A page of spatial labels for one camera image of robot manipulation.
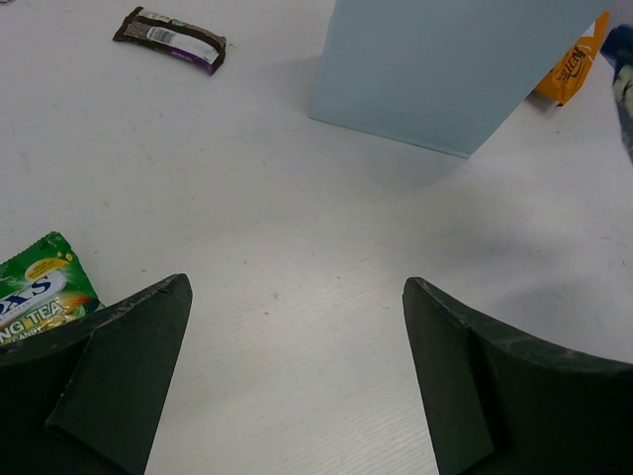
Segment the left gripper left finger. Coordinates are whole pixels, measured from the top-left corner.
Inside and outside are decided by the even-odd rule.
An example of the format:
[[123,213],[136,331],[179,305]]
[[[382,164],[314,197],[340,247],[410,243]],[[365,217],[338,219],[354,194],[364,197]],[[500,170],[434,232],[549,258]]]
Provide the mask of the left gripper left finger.
[[2,346],[2,473],[143,473],[192,301],[188,276],[173,274]]

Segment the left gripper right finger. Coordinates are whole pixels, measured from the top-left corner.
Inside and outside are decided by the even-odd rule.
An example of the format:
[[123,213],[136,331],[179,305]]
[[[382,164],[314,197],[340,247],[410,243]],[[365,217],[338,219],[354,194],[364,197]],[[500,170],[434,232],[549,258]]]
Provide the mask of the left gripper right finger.
[[535,337],[419,277],[407,336],[442,474],[628,474],[632,367]]

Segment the green Fox's tea candy bag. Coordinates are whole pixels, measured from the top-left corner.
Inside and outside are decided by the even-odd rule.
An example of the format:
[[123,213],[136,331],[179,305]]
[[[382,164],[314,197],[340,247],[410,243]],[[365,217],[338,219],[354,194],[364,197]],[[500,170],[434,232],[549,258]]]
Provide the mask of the green Fox's tea candy bag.
[[104,308],[59,232],[50,232],[1,264],[1,344],[61,327]]

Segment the blue snack bag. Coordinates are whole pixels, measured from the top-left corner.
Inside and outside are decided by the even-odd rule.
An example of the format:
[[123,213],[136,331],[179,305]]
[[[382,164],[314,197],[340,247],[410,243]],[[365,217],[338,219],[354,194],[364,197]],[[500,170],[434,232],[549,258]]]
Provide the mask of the blue snack bag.
[[606,36],[600,49],[613,69],[613,94],[620,135],[629,159],[632,159],[632,25],[621,24]]

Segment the orange chips bag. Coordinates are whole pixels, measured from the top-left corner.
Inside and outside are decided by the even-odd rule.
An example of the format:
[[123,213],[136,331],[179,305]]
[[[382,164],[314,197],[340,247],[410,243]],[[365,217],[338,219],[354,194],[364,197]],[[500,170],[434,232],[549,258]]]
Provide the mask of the orange chips bag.
[[563,58],[538,83],[534,91],[566,105],[583,87],[604,41],[610,12],[603,12]]

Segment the light blue paper bag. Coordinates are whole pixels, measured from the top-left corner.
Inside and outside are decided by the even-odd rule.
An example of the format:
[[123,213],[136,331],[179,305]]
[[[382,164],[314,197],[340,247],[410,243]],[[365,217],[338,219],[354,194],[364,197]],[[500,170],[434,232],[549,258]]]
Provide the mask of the light blue paper bag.
[[601,0],[339,1],[309,115],[468,157],[609,8]]

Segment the brown chocolate bar wrapper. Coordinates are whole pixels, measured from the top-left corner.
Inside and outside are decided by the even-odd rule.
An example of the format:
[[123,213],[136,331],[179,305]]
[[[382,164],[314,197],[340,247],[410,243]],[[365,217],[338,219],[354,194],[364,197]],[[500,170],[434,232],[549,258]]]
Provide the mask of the brown chocolate bar wrapper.
[[226,60],[226,37],[202,27],[136,7],[113,41],[131,43],[192,62],[213,75]]

